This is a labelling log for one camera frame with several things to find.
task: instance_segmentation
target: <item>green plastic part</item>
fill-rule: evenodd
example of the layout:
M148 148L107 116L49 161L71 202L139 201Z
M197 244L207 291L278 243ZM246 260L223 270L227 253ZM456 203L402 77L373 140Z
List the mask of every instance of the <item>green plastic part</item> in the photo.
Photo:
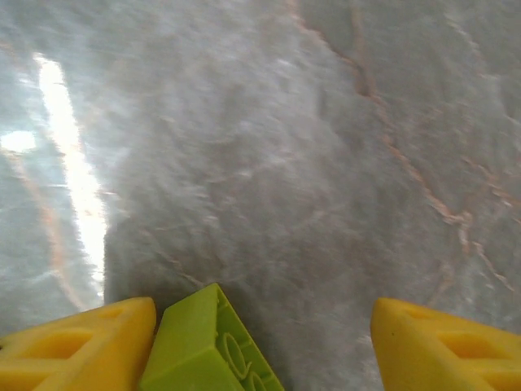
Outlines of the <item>green plastic part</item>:
M284 390L216 283L164 312L139 389Z

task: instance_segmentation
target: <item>lime green toy block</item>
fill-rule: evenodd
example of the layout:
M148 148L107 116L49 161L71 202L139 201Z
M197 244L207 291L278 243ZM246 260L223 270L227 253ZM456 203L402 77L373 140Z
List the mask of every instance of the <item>lime green toy block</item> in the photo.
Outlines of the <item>lime green toy block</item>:
M214 283L163 315L141 391L283 391Z

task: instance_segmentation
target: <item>gray marble surface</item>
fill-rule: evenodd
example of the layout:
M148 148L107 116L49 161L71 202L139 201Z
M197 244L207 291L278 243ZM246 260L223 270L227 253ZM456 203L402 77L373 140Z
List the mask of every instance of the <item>gray marble surface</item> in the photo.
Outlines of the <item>gray marble surface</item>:
M374 299L521 332L519 0L1 0L0 332L218 281L287 389Z

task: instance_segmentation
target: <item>circular hole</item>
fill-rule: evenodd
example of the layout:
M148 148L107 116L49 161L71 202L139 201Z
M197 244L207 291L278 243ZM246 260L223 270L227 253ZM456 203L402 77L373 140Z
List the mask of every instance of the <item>circular hole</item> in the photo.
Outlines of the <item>circular hole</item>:
M266 391L264 383L255 372L250 372L250 376L247 377L245 386L244 389L246 391Z
M228 332L225 332L221 338L221 345L221 352L224 354L232 372L239 379L244 379L247 375L248 366L235 338Z

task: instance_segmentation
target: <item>yellow plastic part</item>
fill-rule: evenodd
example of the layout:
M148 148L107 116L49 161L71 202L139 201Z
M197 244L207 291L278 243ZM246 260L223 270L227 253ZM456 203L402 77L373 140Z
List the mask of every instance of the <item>yellow plastic part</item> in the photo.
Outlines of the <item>yellow plastic part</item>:
M134 391L155 327L135 298L0 338L1 391Z
M382 298L371 337L386 391L521 390L521 336Z

